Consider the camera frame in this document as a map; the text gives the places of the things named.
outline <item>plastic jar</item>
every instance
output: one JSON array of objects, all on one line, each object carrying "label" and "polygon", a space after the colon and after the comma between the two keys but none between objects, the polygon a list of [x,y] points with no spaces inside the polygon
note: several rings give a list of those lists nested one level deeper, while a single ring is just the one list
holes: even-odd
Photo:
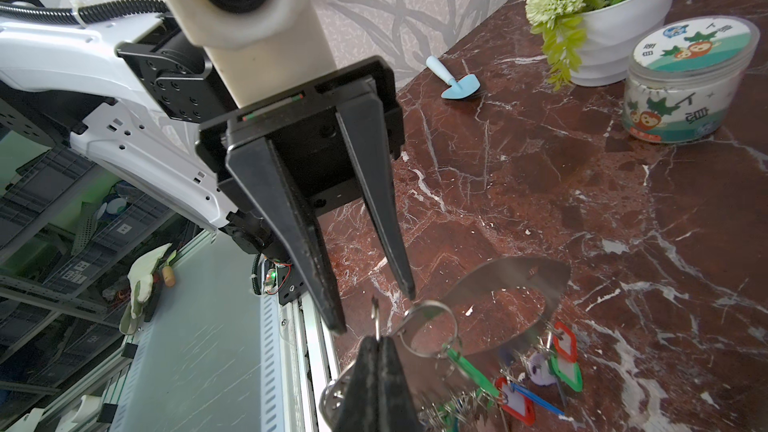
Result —
[{"label": "plastic jar", "polygon": [[708,16],[648,34],[629,63],[621,122],[649,142],[686,142],[714,132],[739,88],[760,31],[748,20]]}]

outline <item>red marble tabletop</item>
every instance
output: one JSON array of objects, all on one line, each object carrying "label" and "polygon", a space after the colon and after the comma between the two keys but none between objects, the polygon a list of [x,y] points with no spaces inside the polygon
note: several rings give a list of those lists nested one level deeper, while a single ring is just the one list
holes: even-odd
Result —
[{"label": "red marble tabletop", "polygon": [[[440,99],[446,86],[428,70],[399,93],[406,144],[393,168],[418,299],[507,255],[573,269],[556,318],[577,335],[584,391],[568,394],[573,423],[538,408],[532,430],[768,427],[768,0],[675,0],[667,22],[710,14],[752,20],[763,39],[723,126],[697,143],[630,138],[623,83],[552,92],[524,0],[443,57],[480,79],[474,100]],[[362,202],[321,223],[349,325],[336,339],[343,366],[373,331],[372,295],[384,331],[410,301]],[[536,293],[506,291],[458,311],[465,353],[541,310]]]}]

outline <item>toy shovel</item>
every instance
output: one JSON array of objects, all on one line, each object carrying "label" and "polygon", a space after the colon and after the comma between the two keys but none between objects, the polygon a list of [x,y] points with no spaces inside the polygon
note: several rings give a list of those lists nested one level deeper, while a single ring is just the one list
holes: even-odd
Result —
[{"label": "toy shovel", "polygon": [[480,88],[480,82],[475,74],[469,74],[463,79],[456,81],[456,78],[448,72],[446,66],[444,66],[435,56],[429,56],[427,58],[427,67],[440,77],[443,82],[450,85],[450,87],[440,95],[443,99],[465,99]]}]

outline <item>potted plant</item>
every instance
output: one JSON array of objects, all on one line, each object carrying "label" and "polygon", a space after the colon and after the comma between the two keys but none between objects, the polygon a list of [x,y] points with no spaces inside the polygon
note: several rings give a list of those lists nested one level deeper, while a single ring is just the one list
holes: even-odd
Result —
[{"label": "potted plant", "polygon": [[672,0],[527,0],[533,34],[558,90],[573,82],[604,86],[627,76],[629,54],[642,36],[664,23]]}]

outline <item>flower pot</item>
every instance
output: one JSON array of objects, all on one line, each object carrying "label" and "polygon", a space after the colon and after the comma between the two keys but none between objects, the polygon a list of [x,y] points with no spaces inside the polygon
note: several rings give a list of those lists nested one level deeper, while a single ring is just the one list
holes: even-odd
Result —
[{"label": "flower pot", "polygon": [[672,0],[625,0],[581,14],[587,41],[578,50],[581,66],[571,72],[579,86],[597,87],[627,78],[629,55],[641,38],[664,24]]}]

